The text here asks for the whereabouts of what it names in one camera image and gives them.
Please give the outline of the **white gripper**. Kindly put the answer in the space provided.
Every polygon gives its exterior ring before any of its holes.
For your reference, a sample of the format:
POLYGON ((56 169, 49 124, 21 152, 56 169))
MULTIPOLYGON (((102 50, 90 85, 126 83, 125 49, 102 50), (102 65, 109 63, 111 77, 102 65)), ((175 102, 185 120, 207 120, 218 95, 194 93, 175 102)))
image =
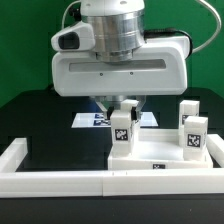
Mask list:
MULTIPOLYGON (((137 121, 146 102, 141 95, 180 95, 186 90, 189 50, 189 39, 177 36, 149 39, 124 62, 104 63, 91 51, 57 53, 52 60, 54 88, 61 96, 136 96, 131 119, 137 121)), ((95 102, 109 120, 112 103, 106 97, 95 102)))

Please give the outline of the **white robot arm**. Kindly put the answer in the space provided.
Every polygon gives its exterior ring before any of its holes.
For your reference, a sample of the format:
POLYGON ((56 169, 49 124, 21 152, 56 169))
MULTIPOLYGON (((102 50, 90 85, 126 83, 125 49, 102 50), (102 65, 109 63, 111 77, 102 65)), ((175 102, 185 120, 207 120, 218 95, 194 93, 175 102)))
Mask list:
POLYGON ((186 59, 202 50, 182 30, 144 28, 144 0, 78 0, 79 21, 51 39, 55 91, 89 96, 106 118, 125 98, 180 95, 187 88, 186 59))

